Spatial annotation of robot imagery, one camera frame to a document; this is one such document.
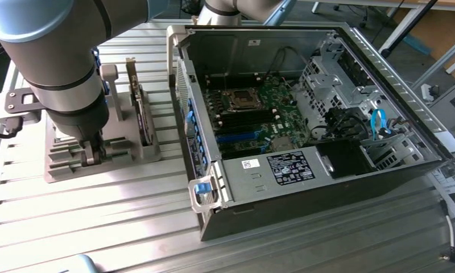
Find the motherboard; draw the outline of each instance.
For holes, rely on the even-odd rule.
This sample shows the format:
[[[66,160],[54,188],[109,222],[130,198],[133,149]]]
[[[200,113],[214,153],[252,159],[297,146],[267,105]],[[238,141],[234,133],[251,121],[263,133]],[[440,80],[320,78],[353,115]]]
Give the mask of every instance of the motherboard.
[[[268,76],[259,87],[204,91],[222,159],[300,148],[307,124],[284,78]]]

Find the white sticker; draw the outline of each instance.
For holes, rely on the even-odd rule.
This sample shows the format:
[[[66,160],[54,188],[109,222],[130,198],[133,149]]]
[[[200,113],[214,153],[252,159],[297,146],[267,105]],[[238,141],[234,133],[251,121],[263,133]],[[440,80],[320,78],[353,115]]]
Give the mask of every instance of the white sticker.
[[[261,43],[261,40],[249,40],[248,41],[248,47],[259,46],[260,43]]]
[[[273,124],[271,124],[271,128],[273,129],[273,133],[279,133],[279,131],[276,130],[276,126]]]
[[[241,164],[242,164],[242,169],[259,167],[257,159],[244,160],[244,161],[241,161]]]

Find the slotted aluminum surface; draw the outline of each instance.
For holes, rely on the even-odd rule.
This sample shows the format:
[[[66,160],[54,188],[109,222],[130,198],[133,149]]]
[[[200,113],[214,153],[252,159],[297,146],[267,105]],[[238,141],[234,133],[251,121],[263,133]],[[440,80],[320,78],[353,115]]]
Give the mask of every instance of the slotted aluminum surface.
[[[198,241],[165,73],[165,28],[188,23],[154,20],[100,46],[101,62],[118,65],[120,92],[126,92],[124,60],[137,60],[160,162],[48,184],[42,124],[0,141],[0,272],[61,272],[78,253],[108,272],[455,270],[437,259],[448,231],[424,179],[365,202]],[[5,89],[23,83],[13,73],[11,67]]]

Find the warning label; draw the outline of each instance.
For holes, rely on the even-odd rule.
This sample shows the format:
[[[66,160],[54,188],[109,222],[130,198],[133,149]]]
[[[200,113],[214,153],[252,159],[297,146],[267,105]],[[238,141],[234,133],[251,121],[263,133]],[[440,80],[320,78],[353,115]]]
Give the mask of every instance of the warning label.
[[[279,185],[292,184],[315,178],[301,151],[267,158]]]

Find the white cable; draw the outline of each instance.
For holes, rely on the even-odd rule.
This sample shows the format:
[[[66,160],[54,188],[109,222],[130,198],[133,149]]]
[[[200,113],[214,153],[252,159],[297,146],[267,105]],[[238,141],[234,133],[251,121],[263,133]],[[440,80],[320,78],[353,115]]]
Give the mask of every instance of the white cable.
[[[447,218],[447,223],[448,223],[448,228],[449,228],[449,246],[453,247],[455,243],[453,243],[453,227],[452,227],[452,222],[449,221],[449,216],[445,215]]]

